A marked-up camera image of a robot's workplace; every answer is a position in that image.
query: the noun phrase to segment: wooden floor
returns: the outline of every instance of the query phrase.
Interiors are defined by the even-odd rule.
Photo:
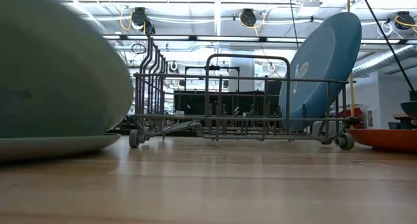
[[[0,168],[0,223],[416,223],[417,156],[295,141],[128,138]]]

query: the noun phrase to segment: desk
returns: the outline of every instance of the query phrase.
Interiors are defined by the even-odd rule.
[[[393,117],[400,121],[402,130],[411,130],[414,126],[411,122],[412,119],[405,113],[397,113],[394,114]]]

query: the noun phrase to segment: black wire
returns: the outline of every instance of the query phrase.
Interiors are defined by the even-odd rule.
[[[136,49],[137,46],[141,47],[140,51],[137,51]],[[137,43],[137,44],[133,44],[130,50],[136,55],[139,55],[139,54],[144,54],[146,52],[146,47],[143,44]]]
[[[375,20],[375,22],[377,22],[378,28],[382,31],[382,27],[381,27],[381,25],[379,24],[379,21],[378,21],[377,17],[376,17],[376,16],[375,16],[375,14],[373,13],[373,10],[372,10],[372,8],[371,8],[371,5],[368,3],[368,1],[367,1],[367,0],[364,0],[364,1],[365,1],[365,3],[366,3],[367,7],[369,8],[369,11],[371,12],[371,14],[372,14],[372,16],[373,16],[373,19]],[[411,91],[412,91],[413,95],[417,98],[417,93],[416,93],[416,91],[414,90],[414,87],[412,87],[412,84],[411,84],[411,82],[410,82],[410,79],[409,79],[409,77],[407,76],[407,74],[405,73],[404,68],[403,68],[403,65],[401,65],[401,62],[399,61],[397,54],[395,54],[395,51],[394,51],[394,49],[392,48],[392,46],[391,46],[391,44],[390,44],[390,41],[388,41],[388,37],[386,36],[386,34],[385,34],[385,33],[382,33],[382,35],[384,36],[385,41],[386,41],[386,43],[387,43],[388,47],[390,47],[390,50],[391,50],[391,52],[392,52],[392,55],[394,55],[394,59],[395,59],[395,61],[397,62],[399,69],[401,70],[401,72],[402,72],[402,73],[403,73],[403,75],[404,75],[405,81],[407,82],[407,84],[409,84],[409,87],[410,87],[410,89],[411,89]]]
[[[297,38],[297,29],[295,28],[295,19],[294,19],[294,12],[293,12],[293,3],[291,0],[289,0],[289,4],[291,6],[291,16],[293,17],[293,26],[294,26],[294,33],[295,33],[295,42],[297,43],[297,49],[298,47],[298,38]]]

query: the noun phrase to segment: orange bowl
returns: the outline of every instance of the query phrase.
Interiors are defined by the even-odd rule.
[[[417,130],[346,129],[355,142],[374,149],[417,152]]]

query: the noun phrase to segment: rack wheel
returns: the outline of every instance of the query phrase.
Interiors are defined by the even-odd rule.
[[[353,137],[349,133],[341,134],[337,139],[334,140],[334,143],[342,150],[350,150],[354,146]]]
[[[322,145],[331,145],[333,143],[333,139],[327,139],[320,141]]]
[[[145,142],[145,136],[141,135],[138,130],[130,130],[129,133],[129,146],[131,148],[137,148],[140,143]]]

